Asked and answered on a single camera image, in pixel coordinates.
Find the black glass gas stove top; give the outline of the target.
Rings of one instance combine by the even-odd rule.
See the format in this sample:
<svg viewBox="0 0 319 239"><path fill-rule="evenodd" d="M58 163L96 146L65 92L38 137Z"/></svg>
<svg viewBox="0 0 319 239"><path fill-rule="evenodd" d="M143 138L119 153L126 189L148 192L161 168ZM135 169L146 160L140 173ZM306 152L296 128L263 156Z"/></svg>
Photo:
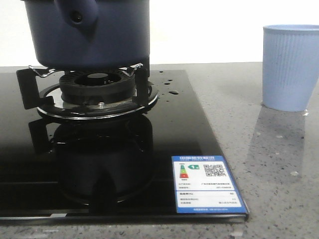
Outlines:
<svg viewBox="0 0 319 239"><path fill-rule="evenodd" d="M1 73L0 222L247 220L176 212L171 157L223 153L184 71L152 71L151 82L159 100L146 114L57 122L25 110L16 74Z"/></svg>

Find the blue energy rating label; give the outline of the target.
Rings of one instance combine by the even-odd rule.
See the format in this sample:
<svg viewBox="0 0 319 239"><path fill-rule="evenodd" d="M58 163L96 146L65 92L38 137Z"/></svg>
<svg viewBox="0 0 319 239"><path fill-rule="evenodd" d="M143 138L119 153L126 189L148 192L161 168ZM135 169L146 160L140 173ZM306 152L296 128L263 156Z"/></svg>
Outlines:
<svg viewBox="0 0 319 239"><path fill-rule="evenodd" d="M185 155L171 159L177 213L248 213L223 156Z"/></svg>

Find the dark blue cooking pot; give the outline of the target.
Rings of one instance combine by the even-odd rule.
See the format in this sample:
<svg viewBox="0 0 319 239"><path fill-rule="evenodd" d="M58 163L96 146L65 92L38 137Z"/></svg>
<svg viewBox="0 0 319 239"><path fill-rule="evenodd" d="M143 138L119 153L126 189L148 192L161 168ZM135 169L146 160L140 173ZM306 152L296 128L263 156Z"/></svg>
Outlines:
<svg viewBox="0 0 319 239"><path fill-rule="evenodd" d="M38 62L59 70L131 66L150 56L147 0L27 0Z"/></svg>

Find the light blue ribbed cup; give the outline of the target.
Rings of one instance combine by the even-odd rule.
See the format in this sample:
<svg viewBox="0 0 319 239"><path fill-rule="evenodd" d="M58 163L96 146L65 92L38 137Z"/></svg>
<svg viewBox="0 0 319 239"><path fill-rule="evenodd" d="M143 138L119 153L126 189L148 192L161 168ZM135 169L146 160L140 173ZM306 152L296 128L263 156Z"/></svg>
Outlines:
<svg viewBox="0 0 319 239"><path fill-rule="evenodd" d="M304 111L319 79L318 25L268 25L263 31L263 104Z"/></svg>

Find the black metal pot support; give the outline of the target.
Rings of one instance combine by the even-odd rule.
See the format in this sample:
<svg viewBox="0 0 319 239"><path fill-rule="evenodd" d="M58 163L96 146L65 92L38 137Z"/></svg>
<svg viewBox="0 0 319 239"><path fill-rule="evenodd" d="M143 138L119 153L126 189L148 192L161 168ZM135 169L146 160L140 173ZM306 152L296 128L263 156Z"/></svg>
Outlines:
<svg viewBox="0 0 319 239"><path fill-rule="evenodd" d="M112 70L121 70L129 76L134 76L135 86L133 95L122 101L110 104L99 102L96 105L77 105L63 101L59 82L39 91L37 78L46 78L56 73L55 69L36 69L29 66L27 69L18 70L16 75L24 108L27 110L36 108L39 114L50 118L77 121L112 119L137 112L146 112L156 104L158 91L149 82L149 71L143 64L139 63L135 67ZM71 72L75 71L65 71L64 75Z"/></svg>

